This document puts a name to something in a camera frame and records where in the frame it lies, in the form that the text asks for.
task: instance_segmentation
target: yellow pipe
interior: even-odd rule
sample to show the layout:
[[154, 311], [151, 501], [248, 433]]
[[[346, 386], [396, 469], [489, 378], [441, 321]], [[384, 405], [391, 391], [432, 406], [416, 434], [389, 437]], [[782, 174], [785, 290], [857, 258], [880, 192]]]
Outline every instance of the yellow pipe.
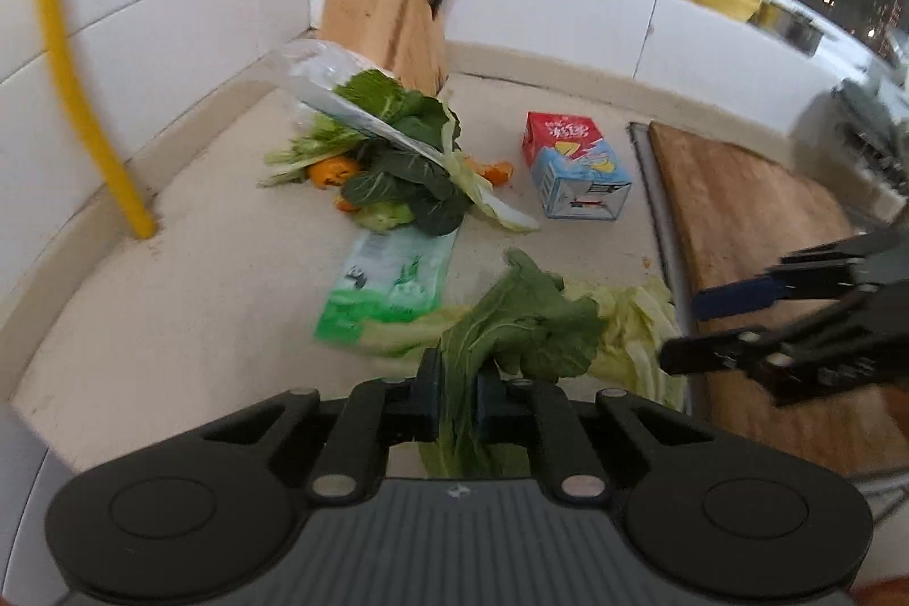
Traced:
[[69, 123], [76, 130], [76, 134], [100, 170], [107, 183], [107, 188], [135, 231], [135, 236], [141, 240], [147, 240], [155, 235], [157, 224], [145, 208], [142, 197], [130, 179], [129, 173], [126, 172], [126, 168], [110, 142], [107, 141], [105, 133], [92, 113], [91, 104], [88, 102], [88, 97], [85, 96], [85, 91], [73, 65], [73, 56], [66, 36], [64, 13], [62, 13], [62, 1], [35, 0], [35, 4], [41, 30], [44, 33], [44, 46], [47, 47], [51, 76], [56, 85], [57, 95], [64, 104]]

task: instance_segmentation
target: plastic bag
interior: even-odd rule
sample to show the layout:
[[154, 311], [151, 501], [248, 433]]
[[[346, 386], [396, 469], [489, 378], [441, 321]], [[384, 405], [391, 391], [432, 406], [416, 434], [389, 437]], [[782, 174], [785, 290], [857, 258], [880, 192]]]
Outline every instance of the plastic bag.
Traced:
[[[344, 85], [363, 70], [380, 69], [376, 63], [351, 52], [335, 42], [324, 40], [294, 40], [276, 49], [262, 61], [267, 70], [265, 78], [285, 90], [293, 91], [294, 78], [307, 78], [326, 90]], [[385, 75], [394, 78], [387, 70]], [[316, 111], [298, 101], [294, 110], [294, 126], [309, 131]]]

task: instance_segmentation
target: red and blue carton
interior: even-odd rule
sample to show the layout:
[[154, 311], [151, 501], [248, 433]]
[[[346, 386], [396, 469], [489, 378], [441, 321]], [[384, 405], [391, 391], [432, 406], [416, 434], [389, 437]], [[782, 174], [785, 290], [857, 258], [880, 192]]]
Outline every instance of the red and blue carton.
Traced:
[[531, 111], [521, 148], [547, 217], [619, 218], [631, 176], [592, 119]]

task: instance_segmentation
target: wooden cutting board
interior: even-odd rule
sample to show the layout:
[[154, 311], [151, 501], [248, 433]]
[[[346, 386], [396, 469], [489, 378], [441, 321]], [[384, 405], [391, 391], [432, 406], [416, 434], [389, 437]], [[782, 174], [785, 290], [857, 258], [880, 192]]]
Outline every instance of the wooden cutting board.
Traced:
[[[692, 290], [753, 278], [796, 249], [853, 234], [833, 196], [738, 146], [661, 124], [650, 128]], [[703, 331], [776, 326], [817, 311], [779, 302], [768, 311], [704, 322]], [[878, 388], [776, 409], [742, 373], [707, 378], [710, 420], [842, 475], [909, 464], [909, 442]]]

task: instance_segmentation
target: stainless steel pot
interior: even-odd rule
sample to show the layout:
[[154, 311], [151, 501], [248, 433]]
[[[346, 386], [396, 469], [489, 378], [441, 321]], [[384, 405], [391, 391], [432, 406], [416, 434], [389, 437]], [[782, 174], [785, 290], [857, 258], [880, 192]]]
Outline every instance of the stainless steel pot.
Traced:
[[824, 38], [824, 33], [809, 17], [785, 8], [774, 1], [764, 1], [750, 23], [786, 44], [812, 57]]

